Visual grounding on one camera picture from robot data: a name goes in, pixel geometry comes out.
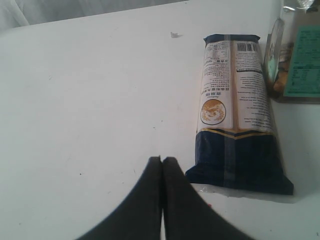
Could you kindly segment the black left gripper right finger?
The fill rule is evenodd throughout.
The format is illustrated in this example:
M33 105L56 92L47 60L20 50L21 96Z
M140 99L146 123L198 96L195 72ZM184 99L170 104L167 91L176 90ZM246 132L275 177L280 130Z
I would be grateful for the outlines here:
M167 240L251 240L215 212L188 182L178 161L162 162L162 209Z

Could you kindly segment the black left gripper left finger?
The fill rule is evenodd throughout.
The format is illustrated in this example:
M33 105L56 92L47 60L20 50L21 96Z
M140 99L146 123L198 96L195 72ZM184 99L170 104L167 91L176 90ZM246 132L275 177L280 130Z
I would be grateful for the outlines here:
M80 240L159 240L162 223L162 162L148 159L139 180L126 198Z

